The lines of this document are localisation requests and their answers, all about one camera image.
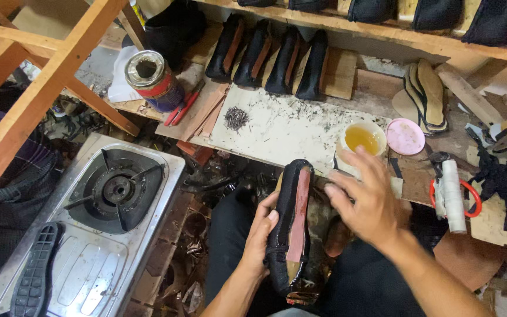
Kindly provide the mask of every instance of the stove burner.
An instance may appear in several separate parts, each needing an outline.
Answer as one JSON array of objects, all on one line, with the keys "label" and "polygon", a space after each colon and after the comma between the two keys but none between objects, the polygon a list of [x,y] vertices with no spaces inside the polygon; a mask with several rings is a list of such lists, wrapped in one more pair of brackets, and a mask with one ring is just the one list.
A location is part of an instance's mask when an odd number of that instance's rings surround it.
[{"label": "stove burner", "polygon": [[132,197],[134,186],[130,179],[124,176],[113,177],[105,184],[103,195],[113,204],[122,204]]},{"label": "stove burner", "polygon": [[64,206],[84,225],[111,234],[132,230],[144,218],[162,181],[162,167],[133,152],[101,150]]}]

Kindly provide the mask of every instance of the red label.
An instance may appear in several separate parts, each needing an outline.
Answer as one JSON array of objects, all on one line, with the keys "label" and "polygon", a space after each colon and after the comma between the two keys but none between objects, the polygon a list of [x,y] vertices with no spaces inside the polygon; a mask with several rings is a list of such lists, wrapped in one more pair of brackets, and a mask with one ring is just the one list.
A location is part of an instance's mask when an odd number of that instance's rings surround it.
[{"label": "red label", "polygon": [[153,97],[165,92],[171,84],[171,72],[166,72],[161,82],[149,90],[135,89],[142,97]]}]

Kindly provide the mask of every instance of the brown leather strip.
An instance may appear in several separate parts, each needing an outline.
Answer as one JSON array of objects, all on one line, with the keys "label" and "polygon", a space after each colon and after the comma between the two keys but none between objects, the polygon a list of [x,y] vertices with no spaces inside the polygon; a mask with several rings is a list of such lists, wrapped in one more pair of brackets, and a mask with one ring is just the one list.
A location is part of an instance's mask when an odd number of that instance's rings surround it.
[{"label": "brown leather strip", "polygon": [[296,57],[299,55],[300,39],[299,35],[296,35],[295,49],[292,51],[291,60],[287,67],[287,73],[285,74],[285,84],[289,86],[291,84],[292,69],[295,66]]},{"label": "brown leather strip", "polygon": [[234,39],[232,40],[232,45],[228,49],[226,53],[226,57],[224,57],[224,61],[222,62],[222,66],[224,67],[224,72],[228,73],[230,67],[232,66],[232,61],[234,60],[234,55],[238,50],[238,45],[240,44],[240,40],[242,40],[242,35],[244,33],[244,22],[241,20],[238,22],[238,28],[236,33],[234,33]]},{"label": "brown leather strip", "polygon": [[267,57],[267,53],[269,53],[272,41],[273,39],[271,39],[271,35],[268,35],[267,38],[265,39],[265,42],[263,43],[263,48],[261,49],[261,52],[259,53],[259,56],[257,57],[257,60],[255,61],[255,64],[252,67],[252,78],[254,79],[257,78],[257,74],[261,69],[261,65],[263,65],[263,62]]}]

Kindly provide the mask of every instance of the stainless steel stove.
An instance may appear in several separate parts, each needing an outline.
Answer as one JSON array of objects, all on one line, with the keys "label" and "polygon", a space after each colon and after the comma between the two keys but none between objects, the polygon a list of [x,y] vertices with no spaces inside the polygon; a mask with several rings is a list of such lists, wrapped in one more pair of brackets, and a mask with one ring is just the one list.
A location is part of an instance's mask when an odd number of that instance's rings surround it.
[{"label": "stainless steel stove", "polygon": [[0,313],[9,311],[34,237],[48,221],[64,234],[47,315],[121,313],[184,167],[181,157],[92,133],[1,270]]}]

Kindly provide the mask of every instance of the glue can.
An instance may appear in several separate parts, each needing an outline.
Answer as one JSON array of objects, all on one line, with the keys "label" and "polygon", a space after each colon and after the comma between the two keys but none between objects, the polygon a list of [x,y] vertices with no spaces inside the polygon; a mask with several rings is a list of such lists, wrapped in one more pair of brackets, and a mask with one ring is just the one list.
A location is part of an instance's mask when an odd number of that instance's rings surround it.
[{"label": "glue can", "polygon": [[159,112],[173,111],[185,98],[185,90],[156,51],[134,54],[124,67],[124,76],[126,82]]}]

